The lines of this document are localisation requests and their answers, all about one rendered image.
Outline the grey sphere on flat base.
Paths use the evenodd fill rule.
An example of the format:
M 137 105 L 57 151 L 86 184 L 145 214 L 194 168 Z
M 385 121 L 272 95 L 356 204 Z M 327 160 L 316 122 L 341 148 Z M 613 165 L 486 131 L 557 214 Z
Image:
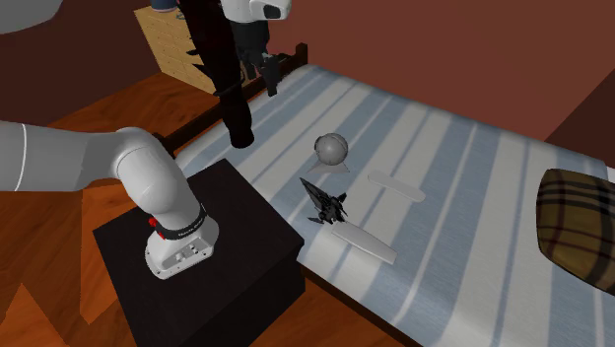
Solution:
M 319 136 L 314 142 L 316 162 L 308 170 L 314 174 L 345 174 L 349 171 L 344 161 L 348 155 L 348 143 L 338 133 Z

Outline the grey flat remote control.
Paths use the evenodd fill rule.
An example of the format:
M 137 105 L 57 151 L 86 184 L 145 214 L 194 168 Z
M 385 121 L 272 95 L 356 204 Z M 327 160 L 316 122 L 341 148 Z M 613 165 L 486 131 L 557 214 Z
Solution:
M 419 188 L 400 181 L 384 172 L 374 170 L 368 174 L 371 183 L 392 190 L 413 202 L 423 202 L 426 194 Z
M 397 252 L 393 248 L 354 224 L 336 223 L 332 234 L 388 264 L 393 264 L 396 260 Z

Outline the bed with striped cover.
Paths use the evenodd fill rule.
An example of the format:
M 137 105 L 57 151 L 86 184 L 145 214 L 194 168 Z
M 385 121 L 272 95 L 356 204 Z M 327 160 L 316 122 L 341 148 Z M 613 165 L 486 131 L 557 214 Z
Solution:
M 228 160 L 304 238 L 300 263 L 424 347 L 615 347 L 615 297 L 539 250 L 535 200 L 551 169 L 598 178 L 599 160 L 409 101 L 297 59 L 250 109 L 254 143 L 231 146 L 209 110 L 168 135 L 186 174 Z M 309 173 L 315 140 L 348 143 L 347 173 Z M 384 172 L 413 202 L 369 182 Z M 346 221 L 397 252 L 388 264 L 318 224 L 300 178 L 347 193 Z

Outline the brown plaid pillow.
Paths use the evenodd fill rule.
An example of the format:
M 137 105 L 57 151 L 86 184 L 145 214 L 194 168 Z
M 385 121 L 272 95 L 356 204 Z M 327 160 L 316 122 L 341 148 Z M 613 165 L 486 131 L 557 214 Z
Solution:
M 615 183 L 547 170 L 536 194 L 536 235 L 546 258 L 615 297 Z

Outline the black toy spaceship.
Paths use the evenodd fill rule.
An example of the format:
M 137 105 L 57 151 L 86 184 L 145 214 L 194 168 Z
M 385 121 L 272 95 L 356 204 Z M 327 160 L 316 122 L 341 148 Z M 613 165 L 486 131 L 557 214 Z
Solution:
M 310 221 L 318 224 L 328 223 L 330 225 L 333 225 L 335 222 L 346 221 L 348 214 L 343 208 L 343 202 L 347 198 L 346 192 L 338 196 L 329 195 L 302 177 L 300 181 L 313 202 L 314 208 L 318 211 L 316 217 L 308 217 Z

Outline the light wooden chest of drawers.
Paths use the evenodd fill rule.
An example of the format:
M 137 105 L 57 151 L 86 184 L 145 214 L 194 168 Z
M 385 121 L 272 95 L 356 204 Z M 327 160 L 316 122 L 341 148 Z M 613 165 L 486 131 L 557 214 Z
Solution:
M 161 71 L 193 87 L 214 94 L 213 81 L 195 64 L 202 59 L 195 46 L 177 0 L 149 0 L 150 5 L 134 11 L 142 32 Z

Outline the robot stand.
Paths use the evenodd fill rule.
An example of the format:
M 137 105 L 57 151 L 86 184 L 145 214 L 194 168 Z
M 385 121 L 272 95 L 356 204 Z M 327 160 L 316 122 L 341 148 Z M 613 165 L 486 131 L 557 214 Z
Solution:
M 227 161 L 188 180 L 220 228 L 211 257 L 162 280 L 133 208 L 94 236 L 137 347 L 249 347 L 305 290 L 303 238 Z

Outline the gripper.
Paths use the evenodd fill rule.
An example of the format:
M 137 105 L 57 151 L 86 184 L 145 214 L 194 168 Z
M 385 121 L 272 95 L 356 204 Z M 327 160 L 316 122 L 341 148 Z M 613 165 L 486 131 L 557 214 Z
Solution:
M 268 23 L 266 21 L 231 22 L 231 28 L 246 79 L 252 81 L 261 74 L 268 96 L 275 96 L 280 82 L 280 68 L 277 57 L 266 53 L 269 41 Z

